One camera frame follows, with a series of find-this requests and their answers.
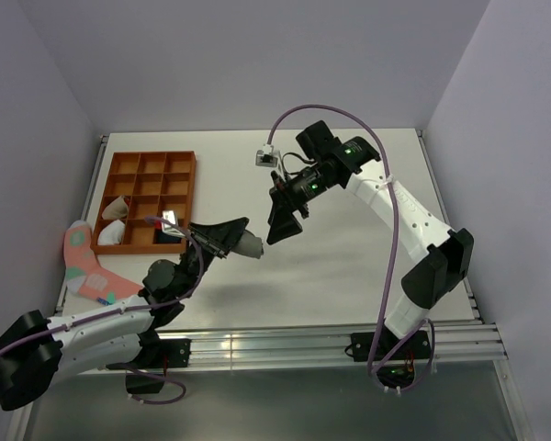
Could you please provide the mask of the grey striped sock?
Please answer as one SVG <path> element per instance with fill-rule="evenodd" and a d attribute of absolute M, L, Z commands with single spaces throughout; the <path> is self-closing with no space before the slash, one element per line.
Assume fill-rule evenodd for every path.
<path fill-rule="evenodd" d="M 264 255 L 264 243 L 260 237 L 245 230 L 231 251 L 245 257 L 260 259 Z"/>

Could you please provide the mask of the dark blue patterned sock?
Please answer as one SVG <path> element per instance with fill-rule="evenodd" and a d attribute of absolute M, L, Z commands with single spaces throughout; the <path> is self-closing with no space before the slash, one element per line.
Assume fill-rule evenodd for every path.
<path fill-rule="evenodd" d="M 162 230 L 156 230 L 154 234 L 154 242 L 156 244 L 178 244 L 181 243 L 182 240 L 183 238 L 181 236 L 173 236 Z"/>

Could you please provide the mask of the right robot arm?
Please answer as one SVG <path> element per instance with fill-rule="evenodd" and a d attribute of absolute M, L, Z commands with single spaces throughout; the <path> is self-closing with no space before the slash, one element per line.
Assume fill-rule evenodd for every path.
<path fill-rule="evenodd" d="M 272 171 L 267 242 L 273 245 L 300 234 L 299 221 L 309 216 L 309 202 L 333 187 L 364 202 L 414 264 L 401 280 L 402 293 L 378 338 L 384 355 L 400 357 L 410 348 L 409 332 L 466 277 L 474 238 L 468 230 L 455 231 L 437 219 L 391 177 L 379 146 L 362 137 L 341 141 L 324 121 L 304 129 L 296 141 L 308 164 L 294 175 Z"/>

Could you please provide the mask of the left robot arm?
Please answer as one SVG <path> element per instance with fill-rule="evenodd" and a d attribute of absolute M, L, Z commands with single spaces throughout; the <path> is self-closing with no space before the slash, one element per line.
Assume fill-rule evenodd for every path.
<path fill-rule="evenodd" d="M 231 253 L 259 259 L 261 238 L 242 217 L 181 229 L 187 246 L 178 262 L 158 259 L 141 284 L 102 268 L 91 248 L 91 228 L 75 221 L 64 237 L 65 285 L 104 306 L 70 316 L 21 315 L 0 336 L 0 406 L 13 411 L 64 379 L 96 368 L 126 369 L 146 376 L 160 357 L 157 331 L 185 308 L 216 258 Z"/>

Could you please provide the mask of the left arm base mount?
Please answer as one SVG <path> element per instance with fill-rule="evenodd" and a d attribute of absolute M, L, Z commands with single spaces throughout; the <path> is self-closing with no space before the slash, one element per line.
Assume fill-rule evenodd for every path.
<path fill-rule="evenodd" d="M 170 369 L 188 367 L 190 346 L 187 338 L 162 339 L 145 347 L 133 361 L 107 365 L 107 369 L 125 372 L 125 390 L 130 400 L 150 406 L 173 404 L 186 396 L 186 385 L 173 377 Z M 177 388 L 178 394 L 156 399 L 165 386 Z"/>

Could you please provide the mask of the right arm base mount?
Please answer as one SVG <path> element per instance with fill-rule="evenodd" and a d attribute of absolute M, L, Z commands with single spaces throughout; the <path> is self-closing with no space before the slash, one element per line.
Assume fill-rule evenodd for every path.
<path fill-rule="evenodd" d="M 344 353 L 354 362 L 366 362 L 373 337 L 373 332 L 351 334 L 350 344 L 345 347 Z M 374 360 L 376 362 L 382 360 L 398 342 L 399 339 L 384 328 L 377 344 Z M 428 334 L 422 330 L 417 331 L 389 359 L 399 363 L 381 367 L 377 372 L 377 379 L 389 388 L 410 386 L 416 379 L 415 362 L 428 358 L 431 350 L 432 344 Z"/>

